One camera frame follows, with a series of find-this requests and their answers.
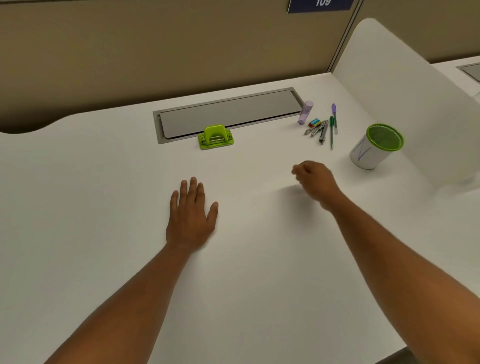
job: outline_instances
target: left hand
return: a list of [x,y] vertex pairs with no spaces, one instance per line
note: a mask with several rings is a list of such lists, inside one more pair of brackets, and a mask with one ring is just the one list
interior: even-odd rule
[[218,215],[218,202],[213,202],[208,215],[205,215],[205,192],[202,183],[190,179],[187,193],[187,181],[180,185],[180,200],[177,205],[178,191],[170,199],[170,220],[167,226],[167,247],[179,248],[193,253],[205,245],[215,230]]

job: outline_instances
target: hand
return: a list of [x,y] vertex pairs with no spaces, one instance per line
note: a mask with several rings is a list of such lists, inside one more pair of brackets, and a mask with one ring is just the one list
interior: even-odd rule
[[322,163],[306,160],[294,165],[292,174],[297,176],[306,193],[320,202],[325,210],[331,211],[335,203],[345,197],[332,172]]
[[213,202],[205,216],[204,185],[192,177],[187,194],[187,181],[180,185],[180,200],[177,206],[178,191],[173,191],[170,199],[170,220],[167,226],[167,245],[193,253],[201,248],[215,230],[218,202]]

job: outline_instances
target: purple glue stick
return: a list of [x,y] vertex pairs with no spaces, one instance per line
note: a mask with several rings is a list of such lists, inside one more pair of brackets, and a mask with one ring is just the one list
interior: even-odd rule
[[307,120],[307,117],[308,117],[308,114],[310,114],[310,111],[312,110],[312,108],[313,108],[313,102],[305,101],[305,103],[303,104],[303,108],[301,110],[300,117],[299,117],[299,124],[300,125],[305,124],[305,122]]

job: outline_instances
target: white pencil holder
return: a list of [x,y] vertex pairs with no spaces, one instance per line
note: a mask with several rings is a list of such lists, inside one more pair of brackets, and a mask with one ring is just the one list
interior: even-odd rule
[[385,124],[373,124],[350,152],[350,159],[356,166],[372,170],[403,144],[402,134],[397,130]]

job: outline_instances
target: beige wall panel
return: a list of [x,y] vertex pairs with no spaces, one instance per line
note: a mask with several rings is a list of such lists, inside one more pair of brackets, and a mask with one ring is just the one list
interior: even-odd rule
[[431,63],[480,55],[480,0],[364,0],[347,41],[365,18],[377,19]]
[[325,72],[355,4],[307,14],[287,14],[288,0],[0,5],[0,130]]

